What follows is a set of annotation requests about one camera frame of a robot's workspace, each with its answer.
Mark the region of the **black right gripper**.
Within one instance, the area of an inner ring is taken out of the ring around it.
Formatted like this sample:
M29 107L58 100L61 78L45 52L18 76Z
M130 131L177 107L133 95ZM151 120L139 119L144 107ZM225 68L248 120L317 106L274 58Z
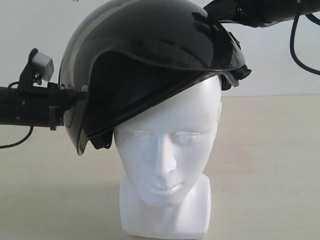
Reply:
M311 0L212 0L203 9L220 23L266 28L313 12Z

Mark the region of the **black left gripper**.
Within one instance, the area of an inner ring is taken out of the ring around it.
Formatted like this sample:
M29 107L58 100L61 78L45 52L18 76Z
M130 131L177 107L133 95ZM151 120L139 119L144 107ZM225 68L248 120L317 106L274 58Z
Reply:
M63 126L63 117L75 101L85 101L87 92L61 89L56 83L48 87L21 87L21 125L49 128Z

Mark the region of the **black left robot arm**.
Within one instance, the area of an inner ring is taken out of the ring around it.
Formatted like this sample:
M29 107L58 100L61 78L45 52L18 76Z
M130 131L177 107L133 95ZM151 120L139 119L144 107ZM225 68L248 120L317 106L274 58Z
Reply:
M48 87L18 86L0 88L0 124L33 126L55 131L63 126L66 111L85 102L87 93L60 89L58 84Z

